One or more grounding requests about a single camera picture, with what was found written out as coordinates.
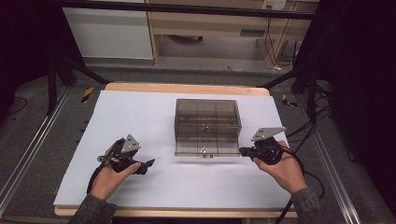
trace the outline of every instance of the white board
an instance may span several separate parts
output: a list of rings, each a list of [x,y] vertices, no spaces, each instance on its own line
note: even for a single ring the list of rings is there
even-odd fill
[[[250,158],[175,157],[178,98],[236,100],[242,124],[240,147],[253,146],[250,138],[259,128],[282,126],[274,99],[269,96],[102,91],[54,205],[79,206],[99,165],[97,157],[130,133],[142,147],[134,159],[156,161],[146,175],[128,177],[107,200],[118,207],[283,208],[290,195]],[[286,141],[284,133],[275,138]]]

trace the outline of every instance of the floor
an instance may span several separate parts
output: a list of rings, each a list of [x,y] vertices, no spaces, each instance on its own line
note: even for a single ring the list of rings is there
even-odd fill
[[[291,55],[292,46],[287,45],[285,55]],[[191,83],[212,85],[256,86],[264,84],[290,70],[290,65],[281,70],[267,69],[262,61],[257,43],[253,39],[206,38],[196,42],[193,38],[168,36],[163,42],[162,57],[158,66],[140,64],[122,64],[118,67],[95,64],[91,70],[98,75],[118,81]],[[94,109],[95,101],[103,85],[99,85],[82,74],[76,73],[78,84],[67,91],[58,118],[51,124],[50,130],[43,133],[42,142],[34,142],[38,150],[26,164],[21,179],[15,181],[15,190],[2,202],[0,221],[20,223],[65,223],[53,213],[53,200],[56,188],[62,181],[67,165]],[[304,117],[304,94],[292,95],[290,84],[285,81],[279,87],[271,89],[282,123],[290,132],[306,123]],[[87,87],[94,87],[87,103],[80,99]],[[297,107],[283,104],[283,93],[288,99],[296,99]],[[8,179],[19,166],[23,154],[32,145],[32,139],[46,119],[47,82],[44,77],[21,85],[16,93],[10,115],[0,123],[0,187],[9,185]],[[325,98],[317,97],[318,110],[328,105]],[[396,223],[396,218],[384,205],[382,198],[373,187],[364,167],[348,158],[348,150],[338,127],[331,119],[331,111],[322,114],[317,125],[319,139],[326,147],[342,186],[332,185],[329,174],[323,169],[319,156],[318,137],[313,135],[302,147],[300,157],[307,169],[320,177],[326,189],[322,203],[339,223]],[[297,147],[306,131],[289,139],[291,147]],[[315,179],[307,178],[312,188],[320,191]],[[334,188],[345,189],[346,196],[357,212],[358,222],[346,221],[342,207],[343,198],[334,193]],[[273,220],[253,218],[253,223],[272,223]],[[295,223],[286,219],[283,223]]]

